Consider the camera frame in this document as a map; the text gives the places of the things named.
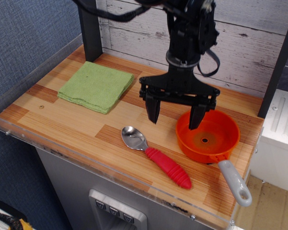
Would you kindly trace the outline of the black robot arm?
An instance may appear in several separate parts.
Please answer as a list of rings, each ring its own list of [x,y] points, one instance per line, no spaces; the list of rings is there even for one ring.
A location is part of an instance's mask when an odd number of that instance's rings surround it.
[[[139,95],[146,102],[148,118],[156,123],[162,101],[191,106],[189,129],[198,128],[205,113],[216,107],[220,91],[198,80],[194,67],[200,67],[200,58],[210,55],[217,44],[213,0],[141,0],[140,4],[152,7],[162,5],[167,14],[170,46],[166,53],[169,63],[165,74],[141,77]]]

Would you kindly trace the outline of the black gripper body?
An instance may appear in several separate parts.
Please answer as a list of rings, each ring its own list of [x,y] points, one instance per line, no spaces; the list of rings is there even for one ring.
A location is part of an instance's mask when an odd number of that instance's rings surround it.
[[[140,97],[153,95],[161,101],[189,106],[205,105],[206,110],[216,108],[220,90],[197,79],[193,68],[169,66],[168,72],[150,77],[141,77]]]

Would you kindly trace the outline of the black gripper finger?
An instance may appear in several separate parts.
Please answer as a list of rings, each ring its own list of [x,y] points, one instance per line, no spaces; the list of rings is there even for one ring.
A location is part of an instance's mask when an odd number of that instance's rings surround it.
[[[197,129],[205,116],[206,113],[206,106],[199,105],[199,106],[192,106],[189,116],[189,129],[194,130]]]
[[[146,111],[149,120],[156,124],[158,121],[159,113],[161,107],[161,100],[155,98],[153,95],[146,95]]]

